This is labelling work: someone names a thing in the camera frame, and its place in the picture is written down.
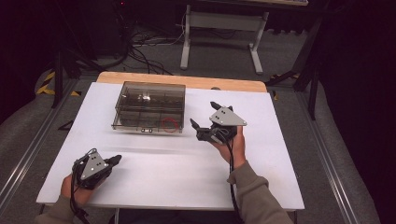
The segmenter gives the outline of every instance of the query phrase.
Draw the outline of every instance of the person's left hand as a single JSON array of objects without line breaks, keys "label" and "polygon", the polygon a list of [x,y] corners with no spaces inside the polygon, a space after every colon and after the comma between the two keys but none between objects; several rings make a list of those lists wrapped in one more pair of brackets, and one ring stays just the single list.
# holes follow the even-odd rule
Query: person's left hand
[{"label": "person's left hand", "polygon": [[[71,198],[72,176],[68,175],[62,183],[61,194],[66,198]],[[75,186],[75,200],[80,205],[85,205],[93,195],[94,190],[82,189]]]}]

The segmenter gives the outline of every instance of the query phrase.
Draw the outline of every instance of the table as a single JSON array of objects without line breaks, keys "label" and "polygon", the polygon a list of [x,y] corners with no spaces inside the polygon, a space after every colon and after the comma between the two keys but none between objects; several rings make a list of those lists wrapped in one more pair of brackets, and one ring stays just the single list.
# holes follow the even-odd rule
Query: table
[{"label": "table", "polygon": [[[286,6],[306,6],[308,4],[305,0],[248,0],[245,2],[256,2],[265,4],[277,4]],[[260,63],[257,48],[259,47],[262,39],[262,32],[264,31],[265,24],[268,20],[268,12],[264,11],[261,17],[258,16],[239,16],[239,15],[226,15],[219,13],[204,13],[191,11],[191,5],[187,5],[186,9],[186,25],[184,33],[184,45],[181,54],[180,68],[186,70],[189,63],[190,54],[190,28],[216,28],[216,29],[233,29],[242,31],[256,32],[254,41],[248,45],[251,58],[256,70],[256,73],[261,75],[262,64]]]},{"label": "table", "polygon": [[[123,80],[185,83],[183,133],[164,136],[112,130]],[[214,85],[223,91],[205,90]],[[109,72],[92,83],[36,201],[55,203],[73,162],[96,147],[104,159],[121,154],[122,160],[94,194],[91,206],[233,210],[226,182],[228,164],[211,145],[196,140],[189,122],[194,118],[209,126],[208,117],[214,113],[210,101],[232,105],[247,121],[244,134],[249,162],[259,175],[269,179],[270,190],[282,207],[304,209],[276,113],[262,82]]]}]

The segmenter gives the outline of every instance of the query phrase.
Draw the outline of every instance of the person's right hand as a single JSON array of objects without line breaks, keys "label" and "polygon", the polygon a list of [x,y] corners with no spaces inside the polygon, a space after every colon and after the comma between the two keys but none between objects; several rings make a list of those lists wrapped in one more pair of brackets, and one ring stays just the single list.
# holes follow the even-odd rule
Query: person's right hand
[{"label": "person's right hand", "polygon": [[[227,145],[221,145],[219,143],[211,144],[219,150],[221,157],[230,163],[231,155]],[[237,127],[236,136],[230,141],[229,144],[233,149],[233,167],[236,169],[244,164],[247,160],[245,157],[245,136],[243,134],[242,126]]]}]

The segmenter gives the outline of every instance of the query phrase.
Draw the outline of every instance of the desk foot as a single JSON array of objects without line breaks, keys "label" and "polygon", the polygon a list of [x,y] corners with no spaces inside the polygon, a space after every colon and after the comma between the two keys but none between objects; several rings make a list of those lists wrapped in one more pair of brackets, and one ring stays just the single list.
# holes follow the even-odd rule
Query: desk foot
[{"label": "desk foot", "polygon": [[187,43],[184,43],[183,53],[181,54],[181,63],[180,69],[187,70],[189,66],[189,54],[190,54],[190,40]]},{"label": "desk foot", "polygon": [[249,44],[249,50],[251,54],[251,59],[253,60],[254,68],[256,69],[256,74],[257,75],[262,75],[262,64],[260,63],[260,58],[259,54],[257,53],[257,50],[253,50],[253,44]]}]

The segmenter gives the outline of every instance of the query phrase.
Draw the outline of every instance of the sleeve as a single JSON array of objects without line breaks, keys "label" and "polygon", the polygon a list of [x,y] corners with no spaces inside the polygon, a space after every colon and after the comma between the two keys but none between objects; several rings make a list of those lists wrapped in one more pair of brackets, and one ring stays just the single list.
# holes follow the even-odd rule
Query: sleeve
[{"label": "sleeve", "polygon": [[73,217],[70,199],[60,195],[48,213],[35,218],[35,224],[73,224]]},{"label": "sleeve", "polygon": [[256,175],[248,161],[235,169],[227,181],[236,184],[239,212],[245,224],[292,224],[268,189],[268,180]]}]

